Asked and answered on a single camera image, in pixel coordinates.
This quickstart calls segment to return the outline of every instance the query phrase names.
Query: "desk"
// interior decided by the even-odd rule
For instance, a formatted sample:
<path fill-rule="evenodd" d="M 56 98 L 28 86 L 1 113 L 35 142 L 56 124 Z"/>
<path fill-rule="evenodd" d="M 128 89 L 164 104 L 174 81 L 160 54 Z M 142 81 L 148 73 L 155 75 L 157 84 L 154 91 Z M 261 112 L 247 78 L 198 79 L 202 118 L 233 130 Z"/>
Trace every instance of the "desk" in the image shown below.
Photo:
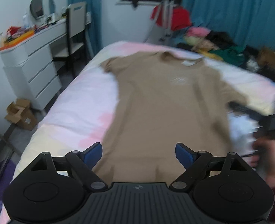
<path fill-rule="evenodd" d="M 36 33 L 18 45 L 2 50 L 1 58 L 8 81 L 18 98 L 31 101 L 31 107 L 44 108 L 62 85 L 57 75 L 50 44 L 66 35 L 66 19 Z"/>

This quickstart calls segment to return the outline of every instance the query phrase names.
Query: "bedsheet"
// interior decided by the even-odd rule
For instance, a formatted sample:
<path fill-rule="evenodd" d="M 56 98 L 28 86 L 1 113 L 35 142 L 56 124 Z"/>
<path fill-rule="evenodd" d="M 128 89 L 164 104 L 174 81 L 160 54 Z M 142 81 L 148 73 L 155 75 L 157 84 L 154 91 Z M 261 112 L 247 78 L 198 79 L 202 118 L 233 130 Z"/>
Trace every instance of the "bedsheet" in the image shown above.
<path fill-rule="evenodd" d="M 197 53 L 150 44 L 117 42 L 102 49 L 80 75 L 58 97 L 46 117 L 39 123 L 18 163 L 15 178 L 37 155 L 48 151 L 64 156 L 72 150 L 83 151 L 101 142 L 114 119 L 118 103 L 118 85 L 111 73 L 104 73 L 99 64 L 114 56 L 127 56 L 138 51 L 172 51 L 183 58 L 199 58 Z M 249 107 L 264 115 L 275 110 L 275 84 L 258 74 L 238 67 L 205 59 L 205 63 L 221 72 L 223 80 L 247 95 Z M 255 122 L 247 116 L 229 116 L 231 138 L 239 154 L 250 151 Z M 0 224 L 9 221 L 3 207 Z"/>

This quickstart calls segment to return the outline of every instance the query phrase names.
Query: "hand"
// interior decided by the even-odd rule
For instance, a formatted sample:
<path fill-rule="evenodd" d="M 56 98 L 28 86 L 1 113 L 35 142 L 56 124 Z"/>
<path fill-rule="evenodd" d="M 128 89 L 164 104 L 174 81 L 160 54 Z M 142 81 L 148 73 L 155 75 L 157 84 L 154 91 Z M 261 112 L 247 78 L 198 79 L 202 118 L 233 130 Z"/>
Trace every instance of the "hand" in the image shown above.
<path fill-rule="evenodd" d="M 253 148 L 264 147 L 268 154 L 268 169 L 266 170 L 265 182 L 271 187 L 275 188 L 275 140 L 258 139 L 254 142 Z M 259 161 L 259 156 L 254 155 L 251 158 L 251 166 L 256 167 Z"/>

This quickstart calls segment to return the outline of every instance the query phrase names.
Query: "mirror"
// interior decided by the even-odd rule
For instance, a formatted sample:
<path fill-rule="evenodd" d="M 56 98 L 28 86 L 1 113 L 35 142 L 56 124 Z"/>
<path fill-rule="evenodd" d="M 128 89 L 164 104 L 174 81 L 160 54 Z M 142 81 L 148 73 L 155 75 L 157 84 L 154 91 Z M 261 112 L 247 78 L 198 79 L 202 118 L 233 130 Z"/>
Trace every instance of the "mirror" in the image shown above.
<path fill-rule="evenodd" d="M 53 0 L 32 0 L 30 11 L 35 20 L 48 17 L 55 12 L 55 4 Z"/>

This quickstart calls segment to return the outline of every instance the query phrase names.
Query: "blue curtain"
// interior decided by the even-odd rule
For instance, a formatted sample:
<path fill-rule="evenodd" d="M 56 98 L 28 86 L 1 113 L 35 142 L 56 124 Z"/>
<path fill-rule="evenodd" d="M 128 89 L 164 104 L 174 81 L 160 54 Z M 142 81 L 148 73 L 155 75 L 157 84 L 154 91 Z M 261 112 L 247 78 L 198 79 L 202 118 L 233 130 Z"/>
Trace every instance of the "blue curtain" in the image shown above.
<path fill-rule="evenodd" d="M 275 50 L 275 0 L 182 0 L 195 26 L 225 31 L 240 46 Z"/>
<path fill-rule="evenodd" d="M 92 23 L 89 25 L 89 36 L 94 54 L 102 49 L 101 38 L 101 0 L 68 0 L 68 4 L 87 2 L 87 11 L 91 12 Z"/>

